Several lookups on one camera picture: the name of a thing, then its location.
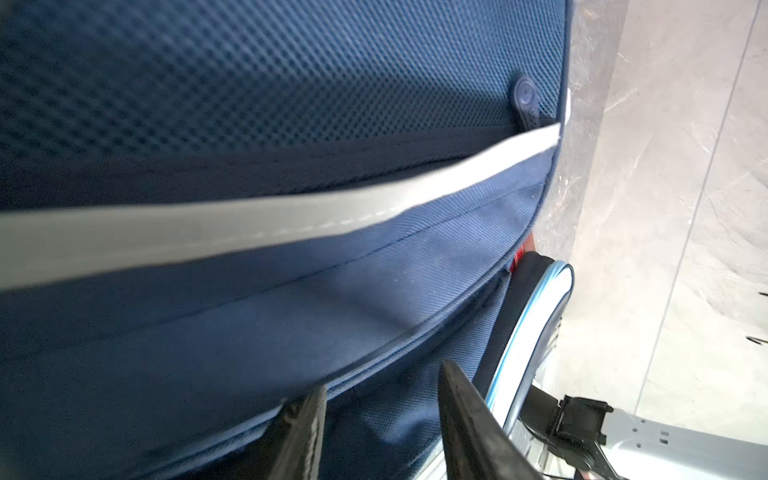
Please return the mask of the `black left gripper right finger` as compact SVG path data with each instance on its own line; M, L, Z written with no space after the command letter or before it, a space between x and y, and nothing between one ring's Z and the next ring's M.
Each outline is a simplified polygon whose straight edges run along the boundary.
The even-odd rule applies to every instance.
M487 408L460 366L442 362L438 405L447 477L540 480Z

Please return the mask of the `navy blue student backpack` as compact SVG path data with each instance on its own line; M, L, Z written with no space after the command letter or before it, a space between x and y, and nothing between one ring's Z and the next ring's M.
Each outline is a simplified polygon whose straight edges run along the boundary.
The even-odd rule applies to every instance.
M1 475L411 479L555 173L569 1L5 1Z

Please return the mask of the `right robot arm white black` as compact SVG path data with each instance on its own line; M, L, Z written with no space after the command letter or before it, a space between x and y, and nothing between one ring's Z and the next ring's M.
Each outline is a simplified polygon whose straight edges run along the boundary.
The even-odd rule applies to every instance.
M541 479L453 361L438 380L442 444L450 479ZM674 427L613 408L604 401L561 400L532 386L519 422L577 478L764 479L762 444Z

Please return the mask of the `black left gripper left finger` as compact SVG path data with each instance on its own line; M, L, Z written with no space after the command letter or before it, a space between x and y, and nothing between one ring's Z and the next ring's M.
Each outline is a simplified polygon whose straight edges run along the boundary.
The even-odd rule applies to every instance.
M317 479L322 454L327 388L286 404L249 448L240 479Z

